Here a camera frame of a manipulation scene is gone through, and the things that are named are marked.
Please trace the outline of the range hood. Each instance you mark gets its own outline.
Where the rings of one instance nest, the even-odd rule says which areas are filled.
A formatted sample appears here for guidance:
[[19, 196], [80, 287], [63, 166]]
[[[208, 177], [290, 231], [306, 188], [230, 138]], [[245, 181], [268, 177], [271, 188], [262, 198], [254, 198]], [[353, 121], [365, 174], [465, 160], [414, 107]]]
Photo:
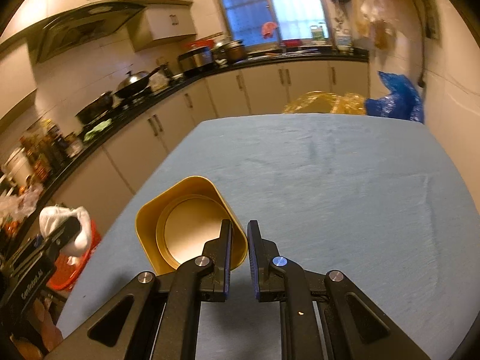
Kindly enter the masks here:
[[28, 30], [30, 61], [44, 63], [72, 48], [110, 36], [144, 8], [130, 1], [99, 2], [43, 19]]

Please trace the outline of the green cloth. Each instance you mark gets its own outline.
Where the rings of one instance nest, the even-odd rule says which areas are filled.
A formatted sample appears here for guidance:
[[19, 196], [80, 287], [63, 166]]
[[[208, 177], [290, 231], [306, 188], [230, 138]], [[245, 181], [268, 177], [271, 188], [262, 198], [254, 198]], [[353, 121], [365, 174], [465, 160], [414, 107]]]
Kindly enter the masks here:
[[112, 124], [111, 119], [106, 119], [98, 124], [96, 124], [94, 127], [92, 127], [90, 130], [88, 130], [84, 137], [83, 137], [83, 142], [87, 143], [92, 141], [98, 134], [103, 132], [106, 128], [108, 128]]

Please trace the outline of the brown pot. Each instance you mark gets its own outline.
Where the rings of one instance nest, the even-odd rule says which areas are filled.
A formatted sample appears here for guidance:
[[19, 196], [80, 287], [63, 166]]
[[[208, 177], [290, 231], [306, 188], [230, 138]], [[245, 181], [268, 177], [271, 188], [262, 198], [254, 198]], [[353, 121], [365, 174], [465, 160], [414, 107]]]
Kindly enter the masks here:
[[211, 52], [217, 63], [226, 63], [228, 65], [233, 65], [248, 58], [243, 40], [219, 41], [211, 49]]

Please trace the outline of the white plastic bags on counter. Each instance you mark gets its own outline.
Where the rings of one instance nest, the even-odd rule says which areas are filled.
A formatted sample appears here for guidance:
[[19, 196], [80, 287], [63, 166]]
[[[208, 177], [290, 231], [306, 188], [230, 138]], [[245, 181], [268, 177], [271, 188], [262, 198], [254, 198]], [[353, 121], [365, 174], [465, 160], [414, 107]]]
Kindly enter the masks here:
[[33, 184], [21, 195], [13, 193], [2, 193], [0, 204], [1, 224], [12, 221], [22, 222], [29, 217], [37, 208], [37, 204], [43, 186], [41, 184]]

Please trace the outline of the red mesh basket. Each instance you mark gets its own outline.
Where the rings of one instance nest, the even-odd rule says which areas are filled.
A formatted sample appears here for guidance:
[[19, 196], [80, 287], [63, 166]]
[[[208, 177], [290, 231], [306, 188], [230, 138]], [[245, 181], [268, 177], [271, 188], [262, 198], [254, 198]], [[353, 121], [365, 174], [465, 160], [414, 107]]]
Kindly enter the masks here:
[[85, 269], [87, 262], [102, 240], [101, 235], [97, 231], [95, 221], [91, 220], [90, 224], [92, 230], [92, 240], [89, 249], [75, 262], [72, 260], [72, 258], [61, 254], [55, 261], [55, 274], [47, 283], [47, 287], [49, 289], [52, 289], [56, 292], [72, 291], [80, 277], [80, 274]]

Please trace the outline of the rice cooker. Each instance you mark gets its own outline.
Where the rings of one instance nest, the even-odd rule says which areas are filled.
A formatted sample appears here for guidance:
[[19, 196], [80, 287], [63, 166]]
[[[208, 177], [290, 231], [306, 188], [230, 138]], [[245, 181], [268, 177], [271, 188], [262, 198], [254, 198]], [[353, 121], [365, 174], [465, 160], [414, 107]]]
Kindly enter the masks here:
[[178, 66], [182, 72], [209, 67], [214, 63], [212, 51], [208, 46], [191, 49], [177, 57]]

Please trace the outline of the white cloth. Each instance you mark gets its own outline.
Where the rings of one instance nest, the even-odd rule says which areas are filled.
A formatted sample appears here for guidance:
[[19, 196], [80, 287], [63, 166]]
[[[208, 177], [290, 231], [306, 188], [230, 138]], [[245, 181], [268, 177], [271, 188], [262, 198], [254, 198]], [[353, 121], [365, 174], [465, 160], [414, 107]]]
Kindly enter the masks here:
[[39, 225], [43, 242], [38, 253], [49, 255], [50, 259], [59, 254], [80, 258], [91, 246], [91, 221], [83, 206], [46, 206], [39, 215]]

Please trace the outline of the yellow square tin lid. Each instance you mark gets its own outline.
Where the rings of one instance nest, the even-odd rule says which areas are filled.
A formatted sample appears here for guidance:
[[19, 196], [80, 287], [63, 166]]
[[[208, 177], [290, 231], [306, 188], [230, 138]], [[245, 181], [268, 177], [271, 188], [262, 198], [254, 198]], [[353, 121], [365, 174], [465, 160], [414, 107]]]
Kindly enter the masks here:
[[221, 223], [233, 226], [231, 267], [247, 257], [247, 236], [220, 191], [208, 178], [192, 175], [174, 184], [137, 212], [137, 238], [156, 275], [175, 271], [198, 257], [204, 244], [216, 239]]

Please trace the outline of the pink cloth on faucet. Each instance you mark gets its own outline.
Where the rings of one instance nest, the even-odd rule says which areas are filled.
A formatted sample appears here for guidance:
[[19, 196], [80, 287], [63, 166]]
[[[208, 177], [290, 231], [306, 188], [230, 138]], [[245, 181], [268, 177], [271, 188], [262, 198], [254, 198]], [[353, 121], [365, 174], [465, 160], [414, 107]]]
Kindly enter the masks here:
[[261, 27], [261, 35], [264, 39], [273, 38], [278, 29], [278, 24], [273, 21], [265, 22]]

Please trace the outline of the wok with lid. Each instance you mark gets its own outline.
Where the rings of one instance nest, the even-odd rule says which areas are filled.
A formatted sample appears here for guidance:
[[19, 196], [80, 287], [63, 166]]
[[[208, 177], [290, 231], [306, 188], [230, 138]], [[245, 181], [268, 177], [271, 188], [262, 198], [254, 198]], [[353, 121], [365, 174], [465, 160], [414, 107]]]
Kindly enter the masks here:
[[161, 67], [157, 67], [151, 72], [140, 71], [132, 73], [128, 71], [127, 76], [118, 84], [115, 96], [124, 100], [139, 94], [149, 86], [150, 78], [160, 70]]

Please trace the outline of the green detergent bottle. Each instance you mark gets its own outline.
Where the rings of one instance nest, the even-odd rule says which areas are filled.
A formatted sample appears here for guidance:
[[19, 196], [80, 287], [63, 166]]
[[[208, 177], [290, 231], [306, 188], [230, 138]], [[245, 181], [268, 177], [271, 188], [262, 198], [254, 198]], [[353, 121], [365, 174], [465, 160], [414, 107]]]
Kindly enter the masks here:
[[313, 24], [310, 26], [312, 41], [323, 43], [326, 41], [326, 35], [322, 24]]

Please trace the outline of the upper kitchen cabinets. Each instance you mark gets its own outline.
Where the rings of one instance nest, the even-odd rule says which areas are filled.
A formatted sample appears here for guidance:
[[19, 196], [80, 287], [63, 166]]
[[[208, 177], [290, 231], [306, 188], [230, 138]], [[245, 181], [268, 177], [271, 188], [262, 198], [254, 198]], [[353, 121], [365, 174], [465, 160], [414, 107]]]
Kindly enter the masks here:
[[1, 129], [33, 104], [33, 65], [127, 27], [135, 50], [197, 33], [193, 0], [24, 0], [1, 30]]

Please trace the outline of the blue tablecloth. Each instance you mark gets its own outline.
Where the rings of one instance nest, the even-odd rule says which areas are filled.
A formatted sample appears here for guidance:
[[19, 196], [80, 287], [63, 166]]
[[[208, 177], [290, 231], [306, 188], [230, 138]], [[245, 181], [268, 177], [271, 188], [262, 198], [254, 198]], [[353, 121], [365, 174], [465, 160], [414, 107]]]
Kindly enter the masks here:
[[449, 359], [479, 313], [479, 213], [423, 124], [354, 115], [258, 115], [196, 127], [128, 203], [58, 321], [72, 333], [150, 264], [140, 208], [205, 176], [241, 224], [304, 269], [345, 273], [432, 359]]

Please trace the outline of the black frying pan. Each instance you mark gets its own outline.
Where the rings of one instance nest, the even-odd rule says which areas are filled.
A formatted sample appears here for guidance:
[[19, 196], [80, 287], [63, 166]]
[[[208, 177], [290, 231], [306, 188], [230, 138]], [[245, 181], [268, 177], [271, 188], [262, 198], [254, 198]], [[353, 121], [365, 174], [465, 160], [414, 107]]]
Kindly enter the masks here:
[[82, 125], [88, 125], [105, 112], [110, 111], [113, 108], [113, 104], [113, 93], [112, 91], [107, 91], [76, 113], [76, 118]]

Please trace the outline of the blue plastic bag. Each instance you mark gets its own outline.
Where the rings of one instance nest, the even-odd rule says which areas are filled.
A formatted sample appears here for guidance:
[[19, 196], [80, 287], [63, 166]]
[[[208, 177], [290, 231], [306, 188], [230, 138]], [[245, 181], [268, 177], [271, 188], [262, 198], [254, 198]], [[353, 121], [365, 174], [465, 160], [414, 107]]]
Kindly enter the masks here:
[[421, 96], [408, 77], [390, 72], [378, 72], [378, 76], [390, 92], [378, 99], [367, 98], [364, 101], [366, 115], [424, 124]]

